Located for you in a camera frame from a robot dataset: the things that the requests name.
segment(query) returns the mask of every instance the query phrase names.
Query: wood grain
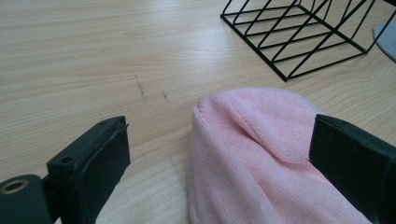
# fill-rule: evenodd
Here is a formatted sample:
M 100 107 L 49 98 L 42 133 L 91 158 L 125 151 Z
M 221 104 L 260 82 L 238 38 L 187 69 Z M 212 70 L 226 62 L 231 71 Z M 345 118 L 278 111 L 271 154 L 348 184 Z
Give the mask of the wood grain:
M 245 86 L 299 92 L 396 146 L 396 63 L 377 46 L 284 83 L 221 21 L 226 2 L 2 1 L 0 181 L 44 176 L 93 124 L 124 115 L 133 163 L 97 222 L 188 223 L 192 108 L 204 94 Z M 393 8 L 380 1 L 375 10 L 368 24 Z

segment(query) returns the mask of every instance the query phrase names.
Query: black metal grid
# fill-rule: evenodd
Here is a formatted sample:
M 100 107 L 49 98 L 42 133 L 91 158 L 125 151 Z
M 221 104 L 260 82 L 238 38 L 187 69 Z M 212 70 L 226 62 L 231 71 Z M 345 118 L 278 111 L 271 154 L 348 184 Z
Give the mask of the black metal grid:
M 293 79 L 296 77 L 301 77 L 305 76 L 309 73 L 313 73 L 318 71 L 319 69 L 323 69 L 338 63 L 345 62 L 347 60 L 354 59 L 356 57 L 359 57 L 363 54 L 367 54 L 373 45 L 376 43 L 378 38 L 382 35 L 384 30 L 387 28 L 389 25 L 390 21 L 394 18 L 396 14 L 396 10 L 393 11 L 391 14 L 390 18 L 388 19 L 387 23 L 385 24 L 384 28 L 381 30 L 379 33 L 378 37 L 370 44 L 370 46 L 366 49 L 362 47 L 360 44 L 354 41 L 354 37 L 356 36 L 357 32 L 361 28 L 364 20 L 366 19 L 369 11 L 373 7 L 373 4 L 375 3 L 375 0 L 372 1 L 366 1 L 366 0 L 360 0 L 359 3 L 355 6 L 351 6 L 352 0 L 348 0 L 346 4 L 346 8 L 344 10 L 344 13 L 341 17 L 341 20 L 336 24 L 336 25 L 330 25 L 329 23 L 326 22 L 326 19 L 328 17 L 329 11 L 332 8 L 332 1 L 333 0 L 312 0 L 312 5 L 308 9 L 302 5 L 302 0 L 293 0 L 292 3 L 288 6 L 283 6 L 283 7 L 269 7 L 271 2 L 273 0 L 267 0 L 264 2 L 264 5 L 262 8 L 259 9 L 246 9 L 247 5 L 250 0 L 246 0 L 245 3 L 242 5 L 242 7 L 234 12 L 227 12 L 227 9 L 229 8 L 231 2 L 233 0 L 230 0 L 222 13 L 220 14 L 220 17 L 286 82 L 289 79 Z M 340 28 L 352 17 L 352 15 L 360 9 L 364 4 L 368 4 L 367 9 L 364 12 L 364 15 L 361 17 L 360 21 L 358 22 L 355 31 L 351 36 L 344 35 L 342 32 L 340 32 Z M 292 9 L 298 8 L 301 12 L 299 13 L 290 13 Z M 318 15 L 318 13 L 322 10 L 324 12 L 324 15 L 322 14 L 321 17 Z M 276 16 L 271 16 L 271 17 L 264 17 L 263 15 L 272 12 L 271 14 L 273 15 L 274 12 L 278 13 Z M 248 20 L 248 21 L 240 21 L 241 15 L 253 15 L 257 14 L 254 18 L 254 20 Z M 306 17 L 304 22 L 302 24 L 298 25 L 291 25 L 287 27 L 278 27 L 278 25 L 282 22 L 282 20 L 290 20 L 294 18 L 300 18 L 300 17 Z M 251 32 L 252 27 L 256 24 L 263 24 L 266 22 L 274 22 L 271 28 L 269 30 L 265 31 L 260 31 L 260 32 Z M 326 28 L 326 32 L 319 32 L 317 34 L 309 35 L 309 36 L 304 36 L 304 37 L 298 37 L 298 34 L 308 26 L 318 26 L 321 25 Z M 241 31 L 238 29 L 238 27 L 241 26 L 247 26 L 247 29 L 245 31 Z M 275 33 L 279 32 L 286 32 L 290 30 L 295 30 L 295 32 L 289 37 L 287 41 L 281 41 L 278 43 L 272 43 L 272 44 L 267 44 L 265 45 L 265 41 L 268 39 L 270 35 L 273 35 Z M 325 42 L 329 40 L 333 35 L 337 35 L 342 41 L 339 41 L 338 43 L 335 44 L 330 44 L 325 46 Z M 261 41 L 259 44 L 254 44 L 251 41 L 252 37 L 258 37 L 262 36 Z M 321 41 L 311 50 L 303 52 L 303 53 L 296 53 L 296 54 L 289 54 L 288 57 L 283 57 L 281 59 L 278 59 L 279 55 L 284 52 L 287 48 L 287 46 L 292 45 L 297 42 L 302 42 L 302 41 L 307 41 L 310 39 L 314 38 L 320 38 L 324 36 Z M 308 59 L 310 59 L 314 54 L 328 50 L 334 47 L 342 46 L 348 44 L 352 47 L 354 47 L 358 53 L 354 53 L 352 55 L 347 55 L 346 57 L 343 57 L 335 62 L 331 63 L 326 63 L 324 65 L 320 65 L 318 67 L 310 68 L 306 71 L 299 71 L 299 69 L 302 67 L 303 64 L 306 63 Z M 266 49 L 272 49 L 272 48 L 279 48 L 279 50 L 276 52 L 275 55 L 269 56 L 268 54 L 265 54 Z M 289 60 L 294 60 L 294 59 L 301 59 L 300 62 L 287 74 L 282 71 L 282 69 L 279 68 L 279 64 L 283 63 L 285 61 Z

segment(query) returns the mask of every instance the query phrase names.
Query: black wire basket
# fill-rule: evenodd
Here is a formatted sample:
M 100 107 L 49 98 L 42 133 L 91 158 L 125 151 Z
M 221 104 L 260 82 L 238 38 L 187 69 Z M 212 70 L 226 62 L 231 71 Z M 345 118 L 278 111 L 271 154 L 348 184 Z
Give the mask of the black wire basket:
M 374 5 L 375 0 L 230 0 L 220 17 L 286 82 L 367 54 L 396 13 L 373 40 L 374 25 L 366 27 L 371 32 L 361 28 L 375 18 Z

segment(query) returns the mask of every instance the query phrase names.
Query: pink cloth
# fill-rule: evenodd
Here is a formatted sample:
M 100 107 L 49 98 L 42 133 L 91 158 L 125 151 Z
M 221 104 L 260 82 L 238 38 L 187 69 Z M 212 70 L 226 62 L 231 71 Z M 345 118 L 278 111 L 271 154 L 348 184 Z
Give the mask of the pink cloth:
M 308 161 L 315 115 L 289 91 L 202 97 L 188 170 L 193 223 L 370 223 Z

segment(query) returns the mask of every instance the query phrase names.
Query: bolt hole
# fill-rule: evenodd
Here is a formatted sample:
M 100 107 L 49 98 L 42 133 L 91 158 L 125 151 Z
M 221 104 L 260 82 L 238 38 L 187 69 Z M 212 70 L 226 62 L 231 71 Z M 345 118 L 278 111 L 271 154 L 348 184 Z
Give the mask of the bolt hole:
M 72 160 L 71 157 L 64 157 L 63 159 L 61 159 L 61 162 L 62 162 L 62 163 L 68 163 L 68 162 L 70 162 L 71 160 Z
M 2 194 L 11 194 L 24 189 L 28 184 L 29 181 L 26 179 L 14 180 L 3 186 L 0 191 Z

